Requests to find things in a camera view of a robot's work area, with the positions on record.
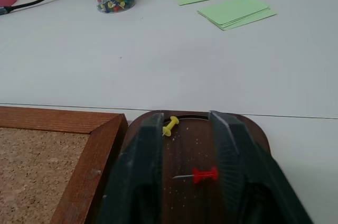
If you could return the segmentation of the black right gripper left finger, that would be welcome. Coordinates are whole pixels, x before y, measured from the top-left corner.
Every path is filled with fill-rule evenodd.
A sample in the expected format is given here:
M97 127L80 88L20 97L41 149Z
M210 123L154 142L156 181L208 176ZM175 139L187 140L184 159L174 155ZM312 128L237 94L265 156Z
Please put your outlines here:
M161 224L164 115L144 119L113 165L96 224Z

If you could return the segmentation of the yellow pushpin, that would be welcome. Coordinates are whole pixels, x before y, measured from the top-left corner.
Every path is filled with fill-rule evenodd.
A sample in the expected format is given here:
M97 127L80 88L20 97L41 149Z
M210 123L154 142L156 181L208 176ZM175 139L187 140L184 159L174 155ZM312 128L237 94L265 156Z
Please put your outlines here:
M171 116L170 122L166 126L163 126L162 128L162 136L170 137L172 134L171 131L173 127L177 124L179 124L179 119L175 116Z

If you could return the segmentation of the red pushpin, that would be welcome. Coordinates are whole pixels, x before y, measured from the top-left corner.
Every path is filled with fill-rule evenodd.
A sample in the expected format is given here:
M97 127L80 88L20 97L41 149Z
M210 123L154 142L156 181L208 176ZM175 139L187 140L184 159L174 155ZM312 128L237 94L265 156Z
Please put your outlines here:
M200 171L196 167L193 169L192 174L188 175L177 175L173 179L187 179L191 178L193 183L198 184L205 179L217 180L219 178L218 169L214 166L209 171Z

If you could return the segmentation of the stack of green notes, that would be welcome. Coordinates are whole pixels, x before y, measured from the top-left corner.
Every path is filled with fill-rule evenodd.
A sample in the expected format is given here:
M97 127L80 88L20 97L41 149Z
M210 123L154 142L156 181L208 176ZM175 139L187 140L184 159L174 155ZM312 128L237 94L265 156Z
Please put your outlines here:
M277 15L259 0L227 0L200 9L198 13L223 31Z

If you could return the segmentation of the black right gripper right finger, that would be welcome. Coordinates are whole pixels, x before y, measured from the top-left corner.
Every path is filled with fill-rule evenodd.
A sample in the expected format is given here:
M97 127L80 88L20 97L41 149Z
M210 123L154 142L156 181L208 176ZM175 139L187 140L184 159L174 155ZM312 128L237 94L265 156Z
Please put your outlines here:
M314 224L272 155L232 115L209 112L230 224Z

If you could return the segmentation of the dark wooden tray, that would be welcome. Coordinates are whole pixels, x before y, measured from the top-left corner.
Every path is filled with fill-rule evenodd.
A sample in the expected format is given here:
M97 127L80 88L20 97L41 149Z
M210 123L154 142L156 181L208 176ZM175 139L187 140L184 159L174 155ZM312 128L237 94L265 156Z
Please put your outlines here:
M143 120L153 114L146 113L131 124L121 153ZM165 111L164 123L168 124L171 116L176 116L179 124L170 137L163 136L161 224L230 224L218 181L206 179L195 184L191 178L173 179L195 167L208 170L216 165L212 126L207 114Z

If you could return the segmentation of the wood-framed cork board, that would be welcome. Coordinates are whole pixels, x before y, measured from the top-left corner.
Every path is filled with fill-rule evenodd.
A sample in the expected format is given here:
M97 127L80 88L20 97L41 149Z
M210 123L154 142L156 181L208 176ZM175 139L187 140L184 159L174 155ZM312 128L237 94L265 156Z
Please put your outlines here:
M0 224L94 224L123 114L0 106Z

